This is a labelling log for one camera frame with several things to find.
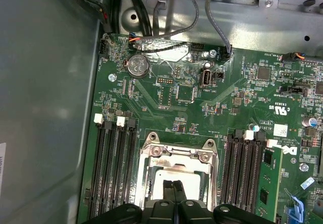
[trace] electrolytic capacitor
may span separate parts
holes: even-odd
[[[305,117],[302,120],[302,124],[305,127],[316,127],[317,125],[317,120],[315,118],[310,118],[310,117]]]
[[[255,124],[250,124],[249,125],[249,130],[252,130],[254,132],[259,132],[260,131],[260,127],[258,125],[255,125]]]

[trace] black ram slot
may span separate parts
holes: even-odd
[[[240,175],[240,165],[241,165],[241,152],[242,152],[242,144],[237,143],[237,154],[236,154],[236,160],[235,160],[235,172],[234,172],[234,176],[233,176],[233,188],[232,188],[232,204],[236,205],[238,203],[238,194],[237,194],[237,189],[239,189],[238,187],[238,183],[239,183],[239,179],[241,179],[241,175]]]
[[[223,167],[223,181],[222,181],[222,200],[221,203],[226,203],[228,199],[228,192],[230,189],[230,162],[233,154],[234,142],[228,141],[225,153],[224,167]]]
[[[220,203],[254,212],[264,140],[244,141],[228,135]]]
[[[128,146],[128,165],[126,168],[126,180],[123,187],[123,204],[129,202],[129,192],[130,192],[130,184],[131,184],[131,176],[132,176],[132,167],[134,163],[134,156],[135,156],[135,147],[136,147],[136,137],[137,131],[135,129],[130,130],[130,142]]]
[[[113,161],[113,149],[114,149],[114,142],[116,137],[116,125],[115,123],[111,123],[110,129],[107,132],[107,150],[106,150],[106,162],[105,162],[105,169],[103,172],[103,182],[102,182],[102,203],[100,207],[100,213],[103,214],[106,212],[106,201],[107,201],[107,194],[109,188],[109,176],[111,174],[111,166]]]
[[[122,162],[123,162],[123,155],[125,149],[125,141],[126,141],[126,126],[125,127],[118,127],[117,130],[117,158],[116,158],[116,167],[115,173],[113,175],[113,183],[111,186],[112,196],[110,201],[110,210],[117,207],[117,197],[118,197],[118,190],[119,190],[119,179],[121,176],[122,171]]]
[[[88,210],[88,219],[95,217],[95,210],[97,207],[98,197],[98,188],[100,181],[100,170],[101,170],[101,161],[103,155],[105,140],[105,129],[101,126],[98,127],[97,139],[96,139],[96,149],[95,149],[95,160],[94,160],[94,169],[92,175],[92,185],[90,190],[90,201],[89,201],[89,210]]]

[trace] gray metal panel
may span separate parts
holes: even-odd
[[[143,2],[152,21],[152,12],[157,0],[143,0]],[[222,45],[221,38],[206,17],[205,0],[196,2],[200,12],[197,25],[192,30],[171,39]],[[266,8],[263,0],[259,3],[255,0],[211,2],[212,14],[233,47],[277,53],[301,51],[309,55],[323,55],[321,30],[323,17],[319,14],[319,10],[277,5],[277,1],[272,7]],[[135,14],[135,11],[131,1],[122,0],[121,32],[127,34],[132,30],[140,35],[139,21],[132,20],[132,14]],[[195,10],[190,0],[168,0],[168,10],[159,11],[160,33],[163,33],[165,28],[167,31],[174,31],[190,25],[194,15]],[[310,41],[304,40],[306,35],[310,37]]]
[[[1,223],[75,222],[97,21],[71,0],[0,0]]]

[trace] motherboard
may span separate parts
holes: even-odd
[[[78,223],[163,198],[323,223],[323,61],[104,35]]]

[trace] orange wire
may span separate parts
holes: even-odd
[[[140,40],[140,37],[132,38],[129,41],[137,41],[137,40]]]
[[[296,56],[298,56],[300,59],[305,59],[305,57],[301,56],[300,54],[296,53]]]

